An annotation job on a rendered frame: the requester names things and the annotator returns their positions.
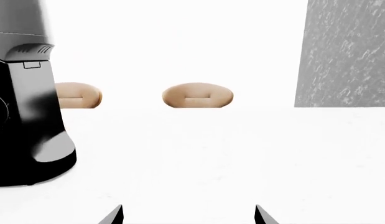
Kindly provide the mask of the black stand mixer base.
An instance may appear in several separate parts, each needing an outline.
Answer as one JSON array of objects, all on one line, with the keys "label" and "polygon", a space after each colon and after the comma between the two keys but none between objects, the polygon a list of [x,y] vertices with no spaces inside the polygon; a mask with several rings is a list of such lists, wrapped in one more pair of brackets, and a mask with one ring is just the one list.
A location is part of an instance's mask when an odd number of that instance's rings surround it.
[{"label": "black stand mixer base", "polygon": [[0,188],[57,178],[77,161],[49,61],[0,61]]}]

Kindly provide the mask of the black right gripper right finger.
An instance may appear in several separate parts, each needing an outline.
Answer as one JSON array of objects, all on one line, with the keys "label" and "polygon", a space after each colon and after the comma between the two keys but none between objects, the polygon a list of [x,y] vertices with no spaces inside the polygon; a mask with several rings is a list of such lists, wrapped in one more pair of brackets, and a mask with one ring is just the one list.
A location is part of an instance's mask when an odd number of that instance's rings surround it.
[{"label": "black right gripper right finger", "polygon": [[254,220],[255,224],[279,224],[260,205],[256,205]]}]

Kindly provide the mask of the tan chair backrest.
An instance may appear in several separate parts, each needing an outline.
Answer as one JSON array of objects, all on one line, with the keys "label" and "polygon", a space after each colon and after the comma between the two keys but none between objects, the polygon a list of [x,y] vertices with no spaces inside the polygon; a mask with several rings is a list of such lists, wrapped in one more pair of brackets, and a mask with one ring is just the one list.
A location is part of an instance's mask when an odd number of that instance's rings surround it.
[{"label": "tan chair backrest", "polygon": [[183,83],[162,94],[164,103],[172,108],[222,108],[230,104],[233,97],[230,89],[211,83]]},{"label": "tan chair backrest", "polygon": [[61,109],[93,109],[103,98],[100,89],[87,83],[56,83],[55,89]]}]

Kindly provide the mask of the grey marble panel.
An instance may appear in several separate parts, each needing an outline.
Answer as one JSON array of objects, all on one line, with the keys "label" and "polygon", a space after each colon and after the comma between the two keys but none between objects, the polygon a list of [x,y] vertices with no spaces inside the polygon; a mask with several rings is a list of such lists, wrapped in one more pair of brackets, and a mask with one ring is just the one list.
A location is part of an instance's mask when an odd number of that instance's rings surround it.
[{"label": "grey marble panel", "polygon": [[308,0],[294,106],[385,108],[385,0]]}]

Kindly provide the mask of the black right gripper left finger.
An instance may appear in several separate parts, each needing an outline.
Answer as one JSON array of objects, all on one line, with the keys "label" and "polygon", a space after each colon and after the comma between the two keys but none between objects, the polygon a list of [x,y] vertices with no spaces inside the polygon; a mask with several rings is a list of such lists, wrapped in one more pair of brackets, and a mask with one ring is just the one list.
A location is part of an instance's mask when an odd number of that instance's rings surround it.
[{"label": "black right gripper left finger", "polygon": [[123,206],[118,205],[112,212],[103,218],[98,224],[123,224]]}]

